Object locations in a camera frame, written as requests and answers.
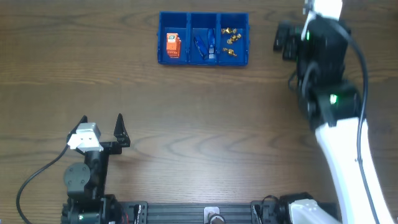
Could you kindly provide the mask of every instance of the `wooden table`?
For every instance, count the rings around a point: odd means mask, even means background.
[[[132,147],[112,156],[108,194],[122,201],[250,202],[307,191],[336,201],[326,160],[274,54],[278,22],[303,22],[293,0],[8,0],[0,2],[0,219],[21,223],[16,193],[55,158],[85,114],[103,140],[124,115]],[[384,196],[398,216],[398,5],[345,1],[342,18],[370,72],[370,145]],[[157,63],[159,11],[249,13],[249,65]],[[346,77],[361,87],[352,50]],[[68,151],[22,194],[33,223],[59,223]]]

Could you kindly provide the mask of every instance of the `blue tray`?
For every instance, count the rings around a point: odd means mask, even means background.
[[[226,43],[231,37],[221,34],[221,28],[237,28],[242,38],[232,45]],[[207,31],[215,32],[215,58],[203,60],[193,38],[200,35],[208,47]],[[157,33],[157,60],[164,65],[225,65],[245,66],[249,59],[249,14],[214,12],[160,12]],[[166,34],[178,33],[181,40],[180,58],[170,58],[166,53]],[[233,49],[237,57],[223,52],[223,47]]]

